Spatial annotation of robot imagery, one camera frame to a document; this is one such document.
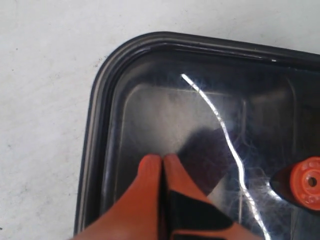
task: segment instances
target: black plastic container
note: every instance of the black plastic container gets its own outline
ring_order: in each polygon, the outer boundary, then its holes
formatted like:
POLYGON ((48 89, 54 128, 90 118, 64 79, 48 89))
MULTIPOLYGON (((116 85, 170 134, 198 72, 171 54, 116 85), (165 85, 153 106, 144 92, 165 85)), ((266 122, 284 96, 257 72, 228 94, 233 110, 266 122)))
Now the black plastic container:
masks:
POLYGON ((320 155, 319 93, 316 54, 170 32, 126 42, 92 87, 74 233, 125 192, 145 154, 178 153, 212 202, 252 232, 320 239, 320 218, 269 185, 320 155))

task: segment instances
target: orange knob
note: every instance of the orange knob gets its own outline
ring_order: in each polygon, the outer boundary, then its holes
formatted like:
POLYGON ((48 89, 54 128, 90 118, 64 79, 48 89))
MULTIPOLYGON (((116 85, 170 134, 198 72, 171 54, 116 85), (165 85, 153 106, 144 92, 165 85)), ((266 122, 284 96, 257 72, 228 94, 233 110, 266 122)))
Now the orange knob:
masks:
POLYGON ((293 167, 290 188, 297 202, 320 211, 320 157, 310 157, 293 167))

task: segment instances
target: black plastic tray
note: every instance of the black plastic tray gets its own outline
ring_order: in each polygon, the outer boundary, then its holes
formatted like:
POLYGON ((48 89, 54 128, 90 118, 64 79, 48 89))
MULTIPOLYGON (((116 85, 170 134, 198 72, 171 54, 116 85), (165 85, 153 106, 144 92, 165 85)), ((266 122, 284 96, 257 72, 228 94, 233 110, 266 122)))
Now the black plastic tray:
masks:
POLYGON ((126 42, 92 87, 74 233, 124 193, 145 154, 178 153, 212 202, 252 232, 320 239, 319 217, 268 184, 281 168, 320 155, 319 93, 316 54, 170 32, 126 42), (240 193, 242 167, 255 209, 240 193))

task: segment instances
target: concrete floor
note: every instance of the concrete floor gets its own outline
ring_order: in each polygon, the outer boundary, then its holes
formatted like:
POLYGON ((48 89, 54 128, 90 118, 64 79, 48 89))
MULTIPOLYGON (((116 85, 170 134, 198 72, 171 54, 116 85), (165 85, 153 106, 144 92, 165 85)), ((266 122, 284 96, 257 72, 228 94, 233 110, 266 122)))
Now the concrete floor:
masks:
POLYGON ((140 34, 173 31, 320 54, 318 0, 2 0, 0 239, 72 236, 91 86, 140 34))

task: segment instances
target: white surface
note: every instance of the white surface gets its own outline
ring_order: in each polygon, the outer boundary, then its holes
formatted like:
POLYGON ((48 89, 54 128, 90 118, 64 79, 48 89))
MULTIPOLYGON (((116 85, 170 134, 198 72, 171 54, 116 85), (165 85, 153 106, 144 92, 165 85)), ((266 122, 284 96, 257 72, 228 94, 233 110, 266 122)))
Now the white surface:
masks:
POLYGON ((320 54, 318 0, 1 0, 0 239, 72 236, 91 86, 117 46, 173 31, 320 54))

